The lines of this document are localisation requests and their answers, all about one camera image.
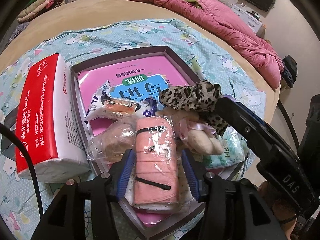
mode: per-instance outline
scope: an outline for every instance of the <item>pink rolled towel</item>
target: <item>pink rolled towel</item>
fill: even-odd
[[[167,185],[170,190],[135,181],[134,203],[177,203],[179,181],[177,154],[171,124],[152,116],[137,121],[137,178]]]

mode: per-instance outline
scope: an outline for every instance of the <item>green oval label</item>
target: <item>green oval label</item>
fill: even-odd
[[[140,74],[133,77],[125,78],[124,80],[122,80],[122,84],[124,84],[125,86],[131,86],[133,84],[146,81],[147,79],[148,77],[145,74]]]

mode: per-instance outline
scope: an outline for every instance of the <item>light blue hello kitty blanket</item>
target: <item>light blue hello kitty blanket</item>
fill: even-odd
[[[60,53],[68,66],[103,54],[147,46],[169,46],[199,76],[219,83],[223,94],[241,101],[258,116],[264,116],[265,93],[258,91],[253,81],[220,48],[201,33],[177,19],[148,19],[119,22],[80,31],[65,31],[26,52],[0,75],[0,121],[17,107],[29,68],[44,57]],[[39,222],[32,182],[19,179],[14,152],[0,155],[0,214],[19,240],[29,240]],[[92,174],[75,178],[78,182],[91,179]],[[39,183],[44,210],[62,184]],[[85,206],[87,239],[92,239],[89,202]],[[121,214],[114,210],[120,239],[134,240],[137,235]],[[179,239],[202,217],[202,213],[165,239]]]

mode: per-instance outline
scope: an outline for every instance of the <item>white drawer cabinet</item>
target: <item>white drawer cabinet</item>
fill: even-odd
[[[264,30],[264,26],[261,22],[235,4],[231,6],[231,10],[233,10],[257,36],[261,35]]]

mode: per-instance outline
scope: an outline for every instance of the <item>plush toy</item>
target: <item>plush toy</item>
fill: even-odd
[[[223,148],[216,134],[212,134],[209,125],[199,120],[196,111],[175,110],[165,107],[156,115],[172,116],[173,126],[180,139],[194,153],[203,155],[221,155]]]

